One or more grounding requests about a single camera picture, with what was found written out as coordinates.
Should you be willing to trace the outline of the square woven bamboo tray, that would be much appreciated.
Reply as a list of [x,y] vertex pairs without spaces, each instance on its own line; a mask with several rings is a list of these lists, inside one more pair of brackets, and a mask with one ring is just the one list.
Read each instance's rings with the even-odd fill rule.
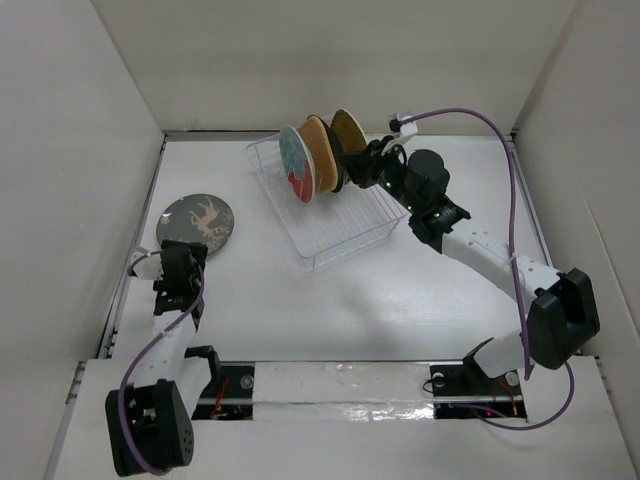
[[331,147],[322,121],[324,120],[319,116],[310,115],[298,129],[313,158],[318,194],[333,193],[332,190],[338,179]]

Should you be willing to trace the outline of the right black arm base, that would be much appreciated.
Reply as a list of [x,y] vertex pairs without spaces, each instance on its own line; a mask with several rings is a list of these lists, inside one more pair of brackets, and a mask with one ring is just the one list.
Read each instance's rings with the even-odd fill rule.
[[467,377],[461,363],[436,363],[422,389],[432,396],[435,418],[483,419],[527,416],[518,373],[508,371],[496,378]]

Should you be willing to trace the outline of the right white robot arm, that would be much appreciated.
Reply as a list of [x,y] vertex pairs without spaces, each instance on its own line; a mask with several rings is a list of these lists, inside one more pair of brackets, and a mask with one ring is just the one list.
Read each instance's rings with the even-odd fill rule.
[[600,331],[592,282],[574,268],[561,272],[510,252],[468,211],[449,199],[449,171],[428,149],[407,154],[387,136],[339,162],[357,186],[378,185],[410,212],[418,240],[456,260],[508,295],[525,319],[520,328],[481,342],[464,360],[462,381],[484,393],[498,377],[526,365],[557,370]]

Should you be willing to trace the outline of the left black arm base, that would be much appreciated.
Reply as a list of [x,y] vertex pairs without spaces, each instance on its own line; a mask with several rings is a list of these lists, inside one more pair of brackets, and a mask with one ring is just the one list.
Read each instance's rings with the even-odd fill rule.
[[203,391],[192,419],[252,420],[254,385],[254,363],[223,363],[222,379]]

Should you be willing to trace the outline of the yellow woven bamboo plate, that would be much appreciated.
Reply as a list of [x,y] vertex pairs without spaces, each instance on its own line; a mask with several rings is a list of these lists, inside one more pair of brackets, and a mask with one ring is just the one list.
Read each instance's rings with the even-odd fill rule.
[[367,139],[364,131],[349,111],[338,109],[333,115],[330,128],[345,153],[362,152],[366,149]]

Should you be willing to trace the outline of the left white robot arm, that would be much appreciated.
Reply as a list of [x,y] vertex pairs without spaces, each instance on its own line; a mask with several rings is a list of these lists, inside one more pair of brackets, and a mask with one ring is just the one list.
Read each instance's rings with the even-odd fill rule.
[[194,455],[191,417],[200,396],[222,387],[219,357],[194,343],[204,313],[207,247],[165,240],[138,251],[127,274],[149,280],[155,293],[151,339],[105,400],[115,472],[122,478],[163,476]]

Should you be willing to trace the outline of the red and teal plate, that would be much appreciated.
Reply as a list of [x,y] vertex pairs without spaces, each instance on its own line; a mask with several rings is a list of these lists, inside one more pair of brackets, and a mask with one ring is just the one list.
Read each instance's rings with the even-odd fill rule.
[[285,177],[304,204],[315,195],[315,167],[313,158],[299,132],[287,125],[280,130],[278,145]]

